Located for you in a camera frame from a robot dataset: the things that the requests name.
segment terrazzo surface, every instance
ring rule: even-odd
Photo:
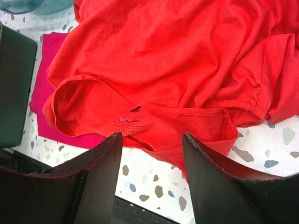
[[[42,57],[42,35],[71,32],[78,25],[72,8],[47,16],[13,16],[0,12],[0,21],[38,43],[31,92]],[[231,159],[274,175],[288,176],[299,172],[299,117],[277,125],[265,122],[238,130],[239,139],[229,153]],[[29,108],[22,143],[14,150],[51,166],[85,151],[38,136],[36,115]],[[123,149],[116,195],[181,224],[195,223],[188,184],[180,170],[139,149]]]

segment pink cloth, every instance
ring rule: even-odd
[[[53,87],[50,85],[46,78],[46,70],[51,64],[54,56],[58,52],[66,36],[67,34],[60,33],[43,35],[43,58],[37,73],[36,84],[29,106],[31,111],[36,113],[37,115],[38,134],[40,136],[72,146],[93,148],[106,138],[99,134],[86,134],[78,137],[69,137],[67,135],[64,135],[57,129],[54,129],[47,125],[45,116],[42,112],[44,103],[54,92]]]

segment red fabric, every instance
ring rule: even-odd
[[[43,108],[67,135],[121,131],[185,174],[183,133],[227,155],[236,126],[299,113],[298,0],[76,0],[75,12]]]
[[[58,52],[61,44],[68,34],[51,33],[43,35],[42,61],[36,77],[32,99],[30,101],[30,109],[37,116],[38,135],[48,139],[59,141],[64,144],[93,148],[104,141],[106,138],[99,134],[85,134],[78,137],[70,137],[53,127],[47,125],[45,116],[43,115],[43,105],[49,96],[54,92],[53,87],[49,84],[46,77],[46,70],[52,62],[54,56]]]

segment table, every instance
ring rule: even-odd
[[[73,9],[46,16],[0,12],[0,21],[38,43],[32,93],[42,58],[42,35],[71,32],[78,25]],[[277,125],[265,122],[260,126],[238,130],[239,139],[228,155],[231,159],[274,175],[288,176],[299,172],[299,135],[296,134],[299,133],[299,117]],[[86,151],[38,136],[36,115],[29,107],[22,143],[13,150],[50,166],[61,164]],[[123,149],[115,194],[178,223],[195,223],[188,184],[180,170],[155,160],[139,149]]]

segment heart logo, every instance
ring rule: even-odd
[[[126,120],[126,118],[125,118],[125,117],[123,117],[123,116],[120,116],[120,118],[118,118],[118,120],[119,120],[120,122],[123,122],[123,121],[125,121],[125,120]]]

